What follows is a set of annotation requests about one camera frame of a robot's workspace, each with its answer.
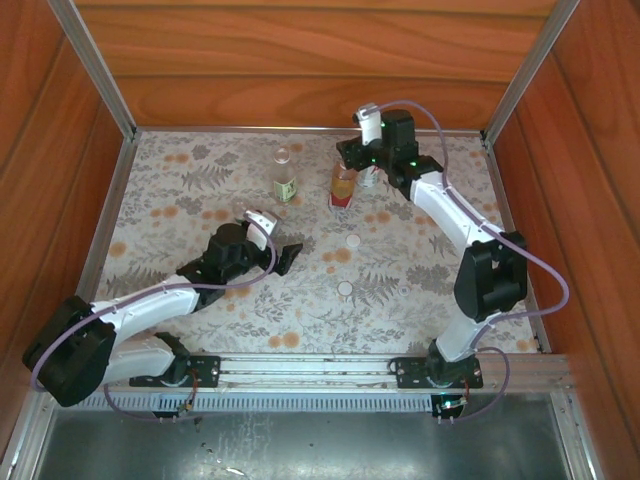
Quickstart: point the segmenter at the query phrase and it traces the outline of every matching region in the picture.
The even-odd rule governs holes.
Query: glass bottle
[[[331,175],[331,192],[329,194],[329,206],[332,208],[349,208],[353,190],[356,187],[358,172],[347,170],[342,159],[336,161]]]
[[[289,156],[289,149],[279,148],[273,155],[273,167],[271,170],[273,179],[273,192],[276,199],[287,203],[298,193],[296,183],[296,169]]]

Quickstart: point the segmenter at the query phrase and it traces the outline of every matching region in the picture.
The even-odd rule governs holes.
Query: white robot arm
[[[439,371],[432,376],[446,382],[447,371],[455,376],[460,368],[473,364],[468,359],[474,356],[474,339],[483,327],[526,296],[526,261],[503,248],[484,229],[523,248],[524,238],[517,232],[502,232],[453,187],[445,186],[440,164],[418,153],[409,112],[380,112],[370,103],[360,107],[353,118],[360,125],[361,136],[337,144],[346,167],[360,171],[376,165],[384,170],[389,183],[433,218],[462,257],[454,288],[460,311],[429,351],[429,355],[438,357],[435,369]],[[469,214],[480,219],[483,228]]]
[[[224,288],[204,287],[224,286],[255,266],[268,268],[272,252],[264,234],[271,236],[279,220],[269,212],[248,211],[246,215],[254,223],[221,225],[201,257],[159,285],[92,304],[79,297],[68,298],[38,333],[23,363],[33,371],[44,361],[38,380],[62,406],[82,401],[104,383],[132,377],[161,377],[167,385],[176,384],[185,377],[189,359],[178,339],[168,334],[141,340],[131,337],[164,320],[201,310],[224,294]],[[285,275],[301,250],[302,244],[285,246],[276,255],[273,271]],[[118,307],[127,301],[126,307]],[[97,312],[108,313],[70,334],[74,325]],[[64,335],[68,338],[41,361]]]

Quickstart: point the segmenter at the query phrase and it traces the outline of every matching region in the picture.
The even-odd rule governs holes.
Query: metal floor
[[[564,479],[562,452],[547,395],[509,395],[453,427],[424,413],[221,413],[197,431],[60,409],[36,478]]]

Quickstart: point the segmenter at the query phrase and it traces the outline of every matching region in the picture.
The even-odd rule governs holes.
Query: wood grain
[[[84,267],[91,240],[109,188],[122,135],[102,105],[98,111],[79,167],[70,183],[63,213],[38,269],[37,280],[22,312],[17,335],[0,368],[3,388],[0,411],[15,418],[28,391],[29,375],[21,364],[22,353],[34,332],[48,320],[60,302],[73,295]],[[10,422],[0,424],[0,445],[11,433]]]
[[[335,8],[358,10],[412,10],[455,13],[494,13],[542,16],[551,13],[554,0],[76,0],[79,6],[213,6],[269,8]]]
[[[46,0],[9,0],[0,15],[0,175],[42,88],[62,29]]]
[[[537,140],[525,139],[518,117],[513,115],[494,148],[516,227],[525,235],[529,250],[558,269],[570,284],[569,304],[545,318],[545,329],[553,350],[569,357],[580,404],[607,478],[640,478],[634,440],[625,424],[626,411],[618,407],[614,386],[598,355],[596,337],[588,328],[587,312],[552,220],[550,212],[557,206],[547,200],[529,153],[528,143]],[[557,302],[560,289],[549,275],[537,268],[532,268],[530,275],[541,306]]]
[[[552,217],[602,361],[622,405],[640,397],[640,244],[590,142],[553,58],[518,106]],[[640,409],[627,418],[640,442]]]
[[[292,77],[117,78],[143,126],[352,126],[354,109],[411,98],[445,128],[483,128],[506,85],[464,82]],[[418,125],[431,127],[420,115]]]
[[[65,42],[0,178],[0,352],[6,352],[82,158],[100,98]]]
[[[639,51],[640,10],[628,0],[583,0],[554,48],[636,239],[640,239]]]
[[[118,76],[323,75],[508,83],[543,20],[275,9],[82,10]]]

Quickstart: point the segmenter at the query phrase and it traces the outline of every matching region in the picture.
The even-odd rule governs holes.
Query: floral patterned surface
[[[242,201],[279,215],[276,244],[303,242],[285,277],[271,275],[228,291],[209,308],[156,330],[190,350],[213,352],[403,353],[425,351],[456,312],[452,289],[460,259],[433,220],[389,187],[356,187],[351,208],[327,206],[337,141],[314,134],[145,132],[104,265],[99,299],[152,285],[196,258]],[[437,138],[421,152],[441,159]],[[450,178],[491,221],[500,222],[479,138],[448,139]],[[288,146],[299,193],[278,203],[269,182],[271,156]],[[356,249],[347,235],[360,236]],[[259,273],[254,269],[238,281]],[[353,285],[342,297],[337,286]],[[400,287],[408,287],[402,296]],[[534,352],[526,319],[505,322],[482,341],[508,352]]]

